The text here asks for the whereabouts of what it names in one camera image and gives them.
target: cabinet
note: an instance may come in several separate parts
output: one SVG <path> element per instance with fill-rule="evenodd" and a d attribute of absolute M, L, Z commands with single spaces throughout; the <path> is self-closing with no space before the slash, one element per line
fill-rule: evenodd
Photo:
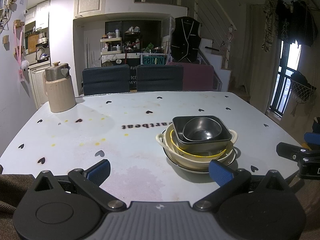
<path fill-rule="evenodd" d="M 39 3 L 36 10 L 36 31 L 43 30 L 49 26 L 50 0 Z"/>
<path fill-rule="evenodd" d="M 75 18 L 105 13 L 106 0 L 75 0 Z"/>
<path fill-rule="evenodd" d="M 28 10 L 28 13 L 26 14 L 26 25 L 36 20 L 36 12 L 36 6 Z"/>
<path fill-rule="evenodd" d="M 48 97 L 44 93 L 43 78 L 42 78 L 43 72 L 48 67 L 50 67 L 50 63 L 48 63 L 46 65 L 42 65 L 40 67 L 28 69 L 33 100 L 35 101 L 35 105 L 36 105 L 37 110 L 45 102 L 48 101 Z"/>

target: faucet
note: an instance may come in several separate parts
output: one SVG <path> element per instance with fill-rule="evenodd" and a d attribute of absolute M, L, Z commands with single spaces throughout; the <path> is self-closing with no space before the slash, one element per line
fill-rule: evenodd
<path fill-rule="evenodd" d="M 45 52 L 44 52 L 44 48 L 41 48 L 41 47 L 40 47 L 39 49 L 37 49 L 37 50 L 36 50 L 36 61 L 38 61 L 38 56 L 37 56 L 38 51 L 41 50 L 41 49 L 43 50 L 43 53 L 45 53 Z"/>

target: pink chair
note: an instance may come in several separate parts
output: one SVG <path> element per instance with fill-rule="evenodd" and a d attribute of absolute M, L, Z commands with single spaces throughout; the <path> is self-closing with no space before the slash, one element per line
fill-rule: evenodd
<path fill-rule="evenodd" d="M 167 62 L 183 66 L 183 91 L 219 91 L 221 82 L 213 66 L 193 63 Z"/>

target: table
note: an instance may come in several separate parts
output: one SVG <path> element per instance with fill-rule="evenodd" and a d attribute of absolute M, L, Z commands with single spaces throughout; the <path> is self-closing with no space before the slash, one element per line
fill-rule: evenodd
<path fill-rule="evenodd" d="M 215 115 L 238 133 L 233 169 L 245 168 L 256 175 L 276 169 L 284 178 L 298 170 L 297 163 L 277 155 L 276 145 L 299 144 L 232 93 L 122 93 L 76 101 L 74 108 L 63 113 L 52 113 L 45 103 L 0 158 L 3 173 L 36 177 L 42 170 L 51 170 L 54 175 L 65 175 L 107 158 L 111 175 L 100 187 L 127 205 L 130 201 L 186 200 L 192 205 L 219 186 L 207 174 L 174 166 L 156 142 L 156 134 L 180 115 Z"/>

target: white pom pom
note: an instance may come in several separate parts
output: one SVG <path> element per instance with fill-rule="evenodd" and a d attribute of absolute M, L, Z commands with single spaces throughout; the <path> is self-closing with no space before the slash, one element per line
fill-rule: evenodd
<path fill-rule="evenodd" d="M 24 61 L 21 62 L 21 68 L 22 69 L 28 69 L 28 67 L 29 67 L 29 61 L 24 60 Z"/>

